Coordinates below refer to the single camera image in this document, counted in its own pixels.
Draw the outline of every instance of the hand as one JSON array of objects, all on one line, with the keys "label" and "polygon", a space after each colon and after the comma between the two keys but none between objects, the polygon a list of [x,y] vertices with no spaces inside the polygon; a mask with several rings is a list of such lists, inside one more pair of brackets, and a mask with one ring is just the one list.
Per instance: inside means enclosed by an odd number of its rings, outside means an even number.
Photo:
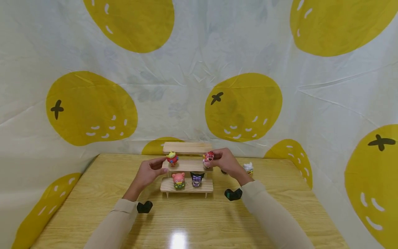
[{"label": "hand", "polygon": [[228,148],[216,149],[213,150],[213,153],[214,160],[205,162],[206,167],[219,167],[222,171],[235,178],[241,186],[254,181]]},{"label": "hand", "polygon": [[138,169],[137,174],[127,192],[124,194],[123,199],[135,202],[140,193],[155,179],[168,172],[168,169],[162,169],[162,164],[166,160],[165,157],[155,158],[143,161]]}]

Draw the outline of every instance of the black heart-shaped object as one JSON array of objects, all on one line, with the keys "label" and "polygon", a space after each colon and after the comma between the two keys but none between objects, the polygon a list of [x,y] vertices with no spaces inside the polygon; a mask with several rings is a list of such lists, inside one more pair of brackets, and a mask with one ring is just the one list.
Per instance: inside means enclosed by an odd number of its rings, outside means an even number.
[{"label": "black heart-shaped object", "polygon": [[142,204],[141,202],[139,202],[137,204],[137,211],[139,214],[147,214],[152,209],[152,207],[153,207],[153,203],[151,201],[147,200],[145,204]]},{"label": "black heart-shaped object", "polygon": [[234,191],[232,191],[232,190],[230,190],[230,189],[227,189],[227,190],[224,192],[224,195],[225,195],[225,197],[226,197],[228,200],[230,200],[230,201],[239,200],[239,199],[242,197],[242,190],[241,190],[240,188],[238,188],[238,189],[235,190],[235,192],[234,192]]}]

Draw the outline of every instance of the wooden display stand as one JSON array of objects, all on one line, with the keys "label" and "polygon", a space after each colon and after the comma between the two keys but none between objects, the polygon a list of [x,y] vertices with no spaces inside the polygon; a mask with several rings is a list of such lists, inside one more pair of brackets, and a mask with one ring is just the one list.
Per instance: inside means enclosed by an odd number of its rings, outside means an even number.
[{"label": "wooden display stand", "polygon": [[[209,143],[184,143],[184,142],[165,142],[163,146],[163,152],[168,154],[170,151],[174,151],[177,155],[202,155],[206,152],[211,151],[211,144]],[[171,167],[168,161],[164,161],[162,168],[169,169],[167,177],[162,179],[162,184],[160,185],[160,191],[167,194],[169,193],[204,193],[205,198],[207,198],[208,193],[213,192],[213,180],[207,177],[208,172],[212,172],[213,168],[206,169],[203,166],[203,159],[197,158],[192,160],[178,160],[175,167]],[[182,189],[176,189],[174,187],[173,178],[171,174],[185,172],[185,187]],[[205,177],[202,179],[200,187],[195,188],[192,186],[192,179],[190,172],[204,173]]]}]

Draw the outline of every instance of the table surface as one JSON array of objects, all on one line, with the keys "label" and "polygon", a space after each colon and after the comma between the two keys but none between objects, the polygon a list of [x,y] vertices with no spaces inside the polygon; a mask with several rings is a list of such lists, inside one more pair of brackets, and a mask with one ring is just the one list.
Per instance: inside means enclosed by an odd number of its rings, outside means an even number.
[{"label": "table surface", "polygon": [[[83,174],[63,206],[32,249],[83,248],[86,241],[130,185],[143,160],[156,156],[100,154]],[[196,157],[180,157],[180,160]],[[298,221],[316,248],[348,248],[313,192],[289,160],[238,158],[252,162],[254,178]],[[214,192],[160,192],[162,177],[138,201],[153,202],[149,214],[138,214],[122,248],[273,248],[241,200],[225,198],[238,183],[219,169],[208,173]]]}]

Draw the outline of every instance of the purple cat figurine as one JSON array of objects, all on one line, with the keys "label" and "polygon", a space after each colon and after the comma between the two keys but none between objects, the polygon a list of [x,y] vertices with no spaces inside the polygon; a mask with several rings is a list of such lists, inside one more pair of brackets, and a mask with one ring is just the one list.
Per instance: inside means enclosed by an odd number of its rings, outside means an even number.
[{"label": "purple cat figurine", "polygon": [[192,177],[192,186],[194,186],[195,188],[200,187],[200,185],[202,184],[202,179],[205,176],[205,174],[197,174],[197,173],[193,173],[191,172],[191,177]]}]

